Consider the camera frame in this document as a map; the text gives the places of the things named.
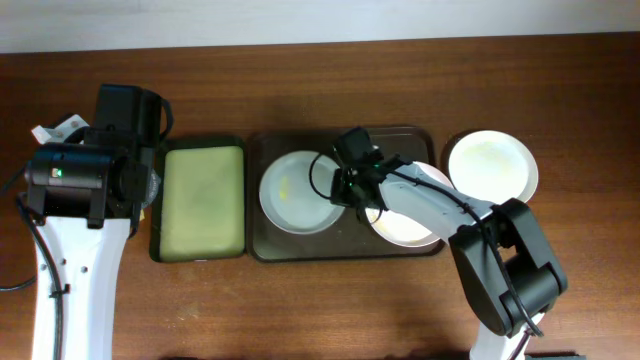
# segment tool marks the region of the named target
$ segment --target sponge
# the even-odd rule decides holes
[[[232,257],[244,251],[244,161],[238,146],[167,153],[160,260]]]

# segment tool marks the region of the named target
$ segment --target wooden table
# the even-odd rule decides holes
[[[640,353],[640,34],[2,55],[0,178],[31,158],[32,127],[69,111],[92,119],[103,82],[170,99],[172,136],[415,124],[437,154],[468,129],[518,137],[540,170],[530,205],[570,282],[529,351]],[[35,271],[10,204],[0,209],[2,284]],[[475,339],[448,251],[167,265],[148,244],[146,220],[122,257],[115,359],[371,359],[465,351]],[[30,356],[34,301],[34,287],[0,294],[0,358]]]

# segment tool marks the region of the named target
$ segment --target brown tray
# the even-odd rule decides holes
[[[328,229],[312,235],[289,234],[271,223],[260,206],[258,189],[269,165],[292,151],[318,151],[335,160],[331,144],[348,129],[325,129],[262,133],[249,139],[247,164],[247,251],[264,262],[362,259],[435,255],[443,241],[408,248],[380,237],[371,226],[361,223],[353,209],[346,209]],[[373,143],[385,157],[399,153],[433,165],[433,145],[424,130],[417,127],[367,129]]]

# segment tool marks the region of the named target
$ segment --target white plate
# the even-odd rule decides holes
[[[260,181],[260,205],[265,215],[280,229],[292,234],[314,234],[331,226],[344,212],[318,196],[309,183],[309,167],[318,155],[296,151],[274,161]],[[320,193],[329,195],[338,165],[322,156],[313,168],[313,183]]]
[[[449,175],[461,193],[496,204],[529,201],[538,186],[529,149],[499,131],[478,131],[458,141],[449,155]]]
[[[416,164],[427,175],[449,187],[453,187],[451,181],[449,181],[447,176],[440,170],[425,163],[416,162]],[[413,219],[394,211],[383,212],[379,219],[379,210],[366,209],[365,213],[369,222],[372,223],[371,227],[373,227],[378,235],[396,245],[419,247],[432,244],[440,239],[436,234],[432,233],[429,229],[420,225]]]

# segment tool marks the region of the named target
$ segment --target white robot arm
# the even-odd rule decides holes
[[[103,85],[93,127],[70,129],[64,142],[45,136],[25,167],[27,202],[16,203],[38,245],[40,275],[32,359],[111,359],[122,251],[155,196],[155,149],[172,123],[157,94]]]
[[[566,291],[567,277],[529,208],[502,205],[445,187],[411,160],[385,160],[362,128],[334,143],[340,162],[331,186],[336,205],[392,210],[431,230],[452,250],[467,301],[481,321],[472,360],[524,357],[537,323]],[[506,263],[498,247],[515,246]]]

